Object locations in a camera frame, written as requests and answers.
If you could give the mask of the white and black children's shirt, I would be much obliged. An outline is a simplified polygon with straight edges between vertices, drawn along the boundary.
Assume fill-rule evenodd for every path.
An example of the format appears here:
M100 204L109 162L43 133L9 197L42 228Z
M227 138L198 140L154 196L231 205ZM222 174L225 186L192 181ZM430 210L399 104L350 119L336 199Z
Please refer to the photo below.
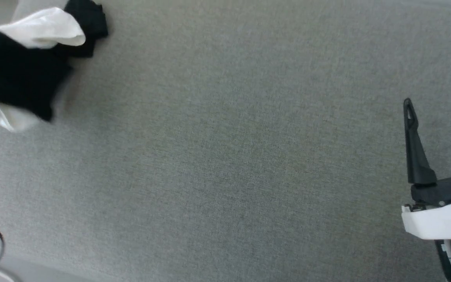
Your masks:
M95 0L68 0L0 25L0 127L21 132L51 122L55 97L73 73L71 58L91 58L108 37Z

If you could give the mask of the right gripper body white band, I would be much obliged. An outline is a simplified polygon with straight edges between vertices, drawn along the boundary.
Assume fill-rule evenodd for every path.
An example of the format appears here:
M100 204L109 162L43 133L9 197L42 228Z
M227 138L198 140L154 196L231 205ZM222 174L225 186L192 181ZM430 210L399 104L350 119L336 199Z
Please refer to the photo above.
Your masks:
M413 204L402 207L406 232L424 240L451 240L451 178L412 184Z

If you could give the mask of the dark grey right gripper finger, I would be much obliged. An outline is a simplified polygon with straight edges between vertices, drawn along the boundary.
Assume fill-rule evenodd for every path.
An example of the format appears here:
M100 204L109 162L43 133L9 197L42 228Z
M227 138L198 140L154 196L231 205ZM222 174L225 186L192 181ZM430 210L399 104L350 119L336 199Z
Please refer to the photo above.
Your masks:
M406 166L408 183L435 184L437 176L428 163L418 133L419 120L410 98L403 101L404 135L406 138Z

